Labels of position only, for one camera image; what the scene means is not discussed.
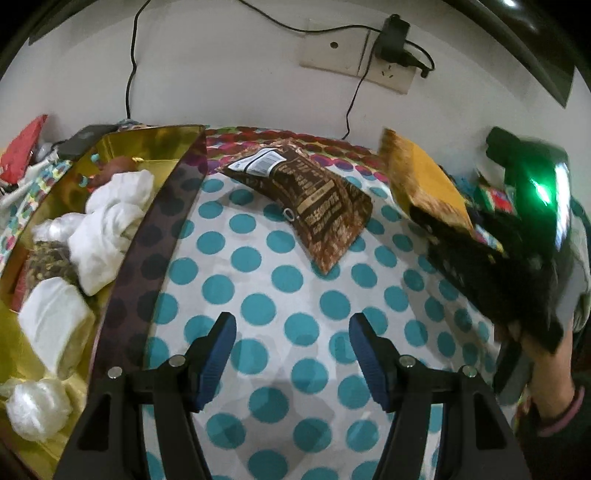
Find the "person right hand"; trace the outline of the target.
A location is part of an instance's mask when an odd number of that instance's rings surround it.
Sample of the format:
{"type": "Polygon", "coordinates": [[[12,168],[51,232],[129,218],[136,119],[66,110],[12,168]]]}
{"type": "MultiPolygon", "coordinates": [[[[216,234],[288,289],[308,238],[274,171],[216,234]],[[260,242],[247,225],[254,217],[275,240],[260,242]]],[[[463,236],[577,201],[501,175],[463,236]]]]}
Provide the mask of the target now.
{"type": "Polygon", "coordinates": [[[541,418],[560,417],[575,397],[571,372],[573,350],[573,321],[570,321],[561,343],[554,353],[543,348],[529,334],[521,336],[526,355],[533,362],[529,391],[541,418]]]}

